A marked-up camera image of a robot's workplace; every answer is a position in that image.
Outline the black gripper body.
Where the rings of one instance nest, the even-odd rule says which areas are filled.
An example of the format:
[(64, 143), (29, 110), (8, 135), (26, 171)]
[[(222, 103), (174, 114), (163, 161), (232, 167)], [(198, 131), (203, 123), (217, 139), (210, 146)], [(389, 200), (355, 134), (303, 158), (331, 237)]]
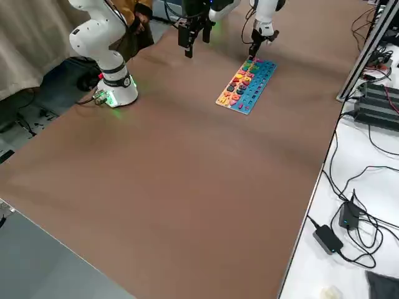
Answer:
[(261, 44), (265, 41), (265, 37), (258, 30), (253, 29), (251, 38), (252, 38), (251, 50), (259, 50)]
[(184, 0), (182, 8), (189, 30), (202, 30), (204, 27), (212, 28), (216, 23), (209, 19), (210, 0)]

